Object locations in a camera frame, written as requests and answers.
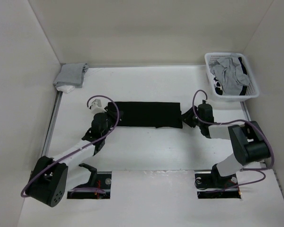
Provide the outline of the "black tank top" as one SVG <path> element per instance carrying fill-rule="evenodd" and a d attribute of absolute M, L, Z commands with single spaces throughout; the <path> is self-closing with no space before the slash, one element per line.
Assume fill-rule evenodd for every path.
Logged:
<path fill-rule="evenodd" d="M 174 102 L 109 102 L 106 109 L 121 115 L 120 127 L 170 127 L 182 129 L 180 103 Z"/>

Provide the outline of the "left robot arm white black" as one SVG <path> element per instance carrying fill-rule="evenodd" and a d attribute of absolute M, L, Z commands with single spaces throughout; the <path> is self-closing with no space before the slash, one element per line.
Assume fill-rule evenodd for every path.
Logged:
<path fill-rule="evenodd" d="M 91 127 L 74 147 L 54 157 L 39 158 L 21 195 L 49 207 L 55 207 L 63 197 L 110 199 L 111 172 L 99 172 L 86 160 L 100 152 L 123 114 L 118 108 L 106 107 L 94 115 Z"/>

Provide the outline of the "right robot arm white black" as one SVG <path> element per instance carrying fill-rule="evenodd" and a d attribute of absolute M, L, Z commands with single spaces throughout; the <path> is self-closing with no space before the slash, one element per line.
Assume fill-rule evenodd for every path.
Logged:
<path fill-rule="evenodd" d="M 216 189 L 217 191 L 239 186 L 236 173 L 245 171 L 246 166 L 267 158 L 273 158 L 272 148 L 256 121 L 243 121 L 229 124 L 214 121 L 213 108 L 204 102 L 192 106 L 181 116 L 182 121 L 191 128 L 198 127 L 208 139 L 229 140 L 233 153 L 220 163 L 213 165 L 208 174 L 195 174 L 197 189 Z"/>

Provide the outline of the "folded grey tank top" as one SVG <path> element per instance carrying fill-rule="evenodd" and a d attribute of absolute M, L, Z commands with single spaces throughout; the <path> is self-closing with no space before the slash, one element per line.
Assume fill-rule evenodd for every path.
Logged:
<path fill-rule="evenodd" d="M 55 87 L 74 86 L 75 88 L 82 88 L 84 76 L 88 69 L 87 63 L 64 64 L 53 85 Z"/>

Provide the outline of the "white plastic laundry basket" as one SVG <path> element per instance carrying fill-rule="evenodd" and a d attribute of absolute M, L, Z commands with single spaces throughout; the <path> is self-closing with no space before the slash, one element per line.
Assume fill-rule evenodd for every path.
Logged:
<path fill-rule="evenodd" d="M 210 52 L 204 59 L 213 100 L 243 102 L 259 96 L 255 77 L 243 54 Z"/>

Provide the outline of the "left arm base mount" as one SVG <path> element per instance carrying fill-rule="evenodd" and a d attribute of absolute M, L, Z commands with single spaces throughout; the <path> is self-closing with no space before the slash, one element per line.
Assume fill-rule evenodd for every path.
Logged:
<path fill-rule="evenodd" d="M 78 184 L 67 191 L 66 198 L 71 200 L 101 200 L 110 199 L 112 172 L 98 172 L 92 180 Z"/>

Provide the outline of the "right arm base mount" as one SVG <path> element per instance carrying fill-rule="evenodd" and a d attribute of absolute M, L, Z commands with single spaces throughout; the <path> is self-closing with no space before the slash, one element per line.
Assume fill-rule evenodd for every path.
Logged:
<path fill-rule="evenodd" d="M 195 173 L 195 187 L 199 199 L 240 199 L 238 187 L 227 189 L 238 185 L 236 174 L 214 178 L 210 172 Z"/>

